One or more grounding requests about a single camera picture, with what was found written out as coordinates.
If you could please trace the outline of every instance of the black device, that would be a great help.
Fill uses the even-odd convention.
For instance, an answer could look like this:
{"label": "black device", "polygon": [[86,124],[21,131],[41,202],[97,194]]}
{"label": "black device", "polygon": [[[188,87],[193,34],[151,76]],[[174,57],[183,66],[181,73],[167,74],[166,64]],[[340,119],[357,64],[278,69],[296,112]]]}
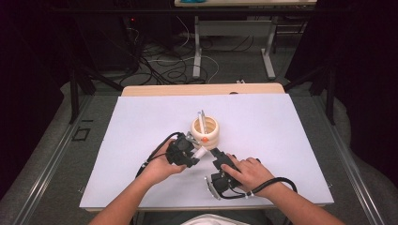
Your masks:
{"label": "black device", "polygon": [[231,168],[239,171],[234,162],[232,162],[231,158],[229,158],[224,152],[220,151],[218,148],[214,148],[210,152],[213,157],[217,158],[213,161],[213,165],[219,172],[213,173],[211,175],[211,183],[213,184],[213,187],[216,189],[216,191],[225,192],[229,188],[236,188],[240,186],[241,184],[238,182],[238,180],[222,170],[222,165],[226,164]]}
{"label": "black device", "polygon": [[[168,162],[170,164],[175,164],[175,165],[187,165],[187,167],[191,167],[193,165],[196,165],[199,162],[199,158],[194,157],[194,153],[192,150],[194,149],[193,143],[198,144],[198,142],[192,137],[192,135],[188,132],[187,135],[181,132],[175,132],[170,134],[159,146],[152,152],[152,154],[148,157],[146,162],[143,163],[141,166],[140,170],[138,171],[136,177],[141,174],[141,172],[145,169],[146,165],[149,164],[151,160],[154,158],[163,156],[163,155],[157,155],[155,156],[158,151],[161,149],[164,144],[171,139],[173,136],[177,135],[177,138],[170,142],[169,146],[167,147],[166,153],[163,155],[166,156]],[[222,170],[222,165],[226,164],[233,168],[234,170],[239,171],[237,166],[234,164],[234,162],[229,158],[224,152],[220,151],[218,148],[214,148],[210,150],[211,155],[216,158],[216,160],[213,161],[213,165],[216,167],[218,172],[213,173],[210,177],[211,179],[209,180],[207,177],[205,177],[208,185],[208,189],[210,192],[213,194],[215,198],[220,200],[221,198],[223,199],[239,199],[239,198],[248,198],[248,196],[253,196],[255,193],[259,192],[263,188],[266,188],[269,185],[272,185],[277,182],[285,182],[288,183],[294,191],[297,192],[295,184],[284,177],[275,177],[273,179],[267,180],[263,184],[261,184],[259,187],[256,187],[252,191],[249,191],[247,193],[238,193],[234,191],[233,189],[240,186],[241,184],[238,182],[237,179],[232,177],[228,172],[225,172]],[[227,191],[228,189],[233,190],[237,195],[235,196],[224,196],[223,193]]]}
{"label": "black device", "polygon": [[187,136],[180,134],[175,141],[170,142],[166,150],[166,157],[170,164],[187,165],[191,167],[199,162],[199,158],[192,157],[194,146],[187,140]]}
{"label": "black device", "polygon": [[[216,160],[213,161],[214,166],[216,169],[219,171],[217,173],[213,173],[208,179],[205,177],[207,181],[207,186],[208,190],[211,192],[214,198],[220,200],[221,198],[223,199],[239,199],[239,198],[248,198],[249,196],[253,196],[255,193],[259,192],[263,188],[266,188],[274,183],[277,182],[285,182],[288,183],[292,189],[295,192],[297,191],[296,185],[289,179],[284,178],[284,177],[275,177],[270,180],[267,180],[263,184],[261,184],[259,187],[256,187],[255,189],[247,192],[247,193],[238,193],[234,191],[233,189],[240,186],[240,182],[238,182],[237,179],[232,177],[228,172],[225,172],[222,170],[221,165],[226,164],[233,168],[234,170],[239,171],[237,166],[234,164],[234,162],[229,158],[224,152],[220,151],[218,148],[214,148],[213,150],[210,151],[211,154],[217,158]],[[227,191],[228,189],[233,190],[237,195],[234,196],[224,196],[223,193]]]}

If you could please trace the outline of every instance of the metal frame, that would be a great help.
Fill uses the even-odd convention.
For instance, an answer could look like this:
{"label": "metal frame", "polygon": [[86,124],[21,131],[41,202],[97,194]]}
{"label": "metal frame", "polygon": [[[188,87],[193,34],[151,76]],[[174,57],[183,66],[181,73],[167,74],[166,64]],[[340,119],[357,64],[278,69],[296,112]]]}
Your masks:
{"label": "metal frame", "polygon": [[121,8],[82,9],[48,7],[57,15],[110,15],[110,16],[345,16],[350,8],[252,8],[252,7],[201,7],[201,8]]}
{"label": "metal frame", "polygon": [[334,142],[336,144],[336,150],[342,161],[345,172],[349,180],[351,181],[352,187],[358,196],[366,217],[369,219],[369,222],[372,225],[384,225],[385,222],[378,212],[368,188],[362,180],[360,170],[358,169],[357,164],[352,158],[348,147],[345,145],[344,141],[340,137],[337,128],[329,122],[328,117],[324,114],[325,104],[323,103],[321,97],[313,97],[313,99],[317,109],[320,111],[320,114],[325,121],[325,124],[329,128],[332,138],[334,139]]}
{"label": "metal frame", "polygon": [[275,72],[269,53],[275,36],[278,17],[272,17],[272,21],[199,21],[195,16],[195,57],[193,78],[200,77],[202,49],[200,48],[200,36],[256,36],[267,37],[266,48],[261,49],[266,72],[270,80],[274,80]]}

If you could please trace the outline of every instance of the white table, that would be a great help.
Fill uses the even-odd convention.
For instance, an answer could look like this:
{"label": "white table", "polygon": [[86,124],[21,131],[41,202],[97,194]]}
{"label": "white table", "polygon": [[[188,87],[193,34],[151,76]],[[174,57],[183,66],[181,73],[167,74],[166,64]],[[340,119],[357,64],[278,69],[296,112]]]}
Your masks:
{"label": "white table", "polygon": [[[184,8],[310,6],[315,4],[316,0],[206,0],[204,3],[181,3],[180,0],[175,0],[176,7]],[[202,56],[200,36],[256,36],[267,37],[266,48],[261,49],[261,54],[268,78],[274,80],[276,77],[269,53],[277,23],[277,17],[272,17],[271,21],[199,21],[199,18],[195,16],[193,78],[200,76]]]}
{"label": "white table", "polygon": [[[134,179],[152,150],[169,134],[186,133],[200,110],[218,120],[221,151],[259,158],[274,175],[295,182],[298,193],[313,203],[333,203],[290,96],[277,83],[256,83],[127,87],[115,106],[80,207],[104,208]],[[217,172],[213,160],[206,154],[197,165],[154,186],[139,210],[274,207],[258,197],[213,198],[204,180]]]}

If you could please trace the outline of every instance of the person's right hand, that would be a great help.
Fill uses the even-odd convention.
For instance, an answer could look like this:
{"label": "person's right hand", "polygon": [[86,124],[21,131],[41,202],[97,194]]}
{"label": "person's right hand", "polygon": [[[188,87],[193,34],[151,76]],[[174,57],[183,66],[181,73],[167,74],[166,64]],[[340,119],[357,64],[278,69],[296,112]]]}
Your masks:
{"label": "person's right hand", "polygon": [[149,183],[151,186],[160,183],[172,174],[181,173],[187,168],[186,165],[172,165],[167,160],[166,154],[167,148],[173,140],[168,140],[159,151],[153,156],[153,160],[149,162],[143,172],[138,176]]}
{"label": "person's right hand", "polygon": [[226,164],[222,165],[222,169],[237,179],[238,182],[242,184],[242,187],[239,188],[246,192],[257,188],[267,180],[274,178],[272,173],[255,158],[248,157],[247,159],[239,161],[230,154],[227,154],[227,156],[231,158],[232,162],[234,162],[240,172],[232,169]]}

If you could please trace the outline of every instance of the white cup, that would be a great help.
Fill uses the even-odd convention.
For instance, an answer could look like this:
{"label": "white cup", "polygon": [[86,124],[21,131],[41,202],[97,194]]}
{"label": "white cup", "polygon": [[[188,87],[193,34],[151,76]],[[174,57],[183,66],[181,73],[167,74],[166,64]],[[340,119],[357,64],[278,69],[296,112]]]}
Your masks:
{"label": "white cup", "polygon": [[220,127],[219,123],[211,116],[205,116],[206,133],[201,132],[199,119],[193,120],[191,124],[191,135],[207,150],[212,150],[219,145]]}

